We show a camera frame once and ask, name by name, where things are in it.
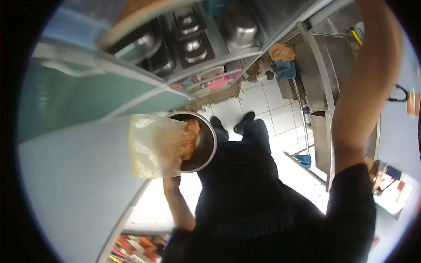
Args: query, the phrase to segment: bread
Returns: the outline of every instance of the bread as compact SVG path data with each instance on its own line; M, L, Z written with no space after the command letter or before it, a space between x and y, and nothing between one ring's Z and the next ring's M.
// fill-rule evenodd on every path
M187 124L184 127L184 138L182 146L181 159L183 161L189 160L195 149L196 140L200 132L200 126L198 120L187 120Z

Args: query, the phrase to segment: person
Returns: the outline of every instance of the person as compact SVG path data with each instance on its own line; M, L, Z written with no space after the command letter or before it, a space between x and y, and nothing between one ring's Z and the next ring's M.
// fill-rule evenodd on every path
M326 215L278 179L266 126L254 113L235 126L241 142L229 141L213 117L218 147L198 172L203 189L196 218L180 193L181 178L163 180L175 228L162 262L367 260L376 209L364 144L399 73L402 30L382 0L355 3L365 25L364 46L333 116L336 175Z

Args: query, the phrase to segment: blue towel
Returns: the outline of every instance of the blue towel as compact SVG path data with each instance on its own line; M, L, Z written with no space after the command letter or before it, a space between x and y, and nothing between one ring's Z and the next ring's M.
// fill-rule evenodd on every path
M312 165L312 157L310 155L294 155L293 157L301 163L302 167L310 169Z
M279 82L283 80L293 79L297 75L295 72L295 64L291 61L275 61L279 70L274 73L279 78Z

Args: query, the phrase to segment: wall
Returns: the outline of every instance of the wall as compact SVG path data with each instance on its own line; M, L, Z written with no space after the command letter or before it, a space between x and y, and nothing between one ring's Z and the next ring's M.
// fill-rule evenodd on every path
M419 65L409 39L405 37L405 50L397 83L407 90L420 92ZM391 97L402 97L402 92L393 90ZM421 168L418 150L418 120L406 114L405 103L387 103L381 113L380 147L378 158L401 169L407 175L402 179L414 187L399 219L394 219L378 207L376 235L380 242L370 253L368 263L384 262L401 239L414 217L420 197Z

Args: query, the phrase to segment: food in plastic bag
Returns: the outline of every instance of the food in plastic bag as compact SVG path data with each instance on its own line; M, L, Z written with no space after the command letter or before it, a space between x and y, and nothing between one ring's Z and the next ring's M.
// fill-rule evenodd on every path
M184 152L186 122L147 114L130 119L132 170L139 178L178 176Z
M183 153L181 159L183 161L190 160L196 146L196 139L200 132L198 120L187 120L184 127Z

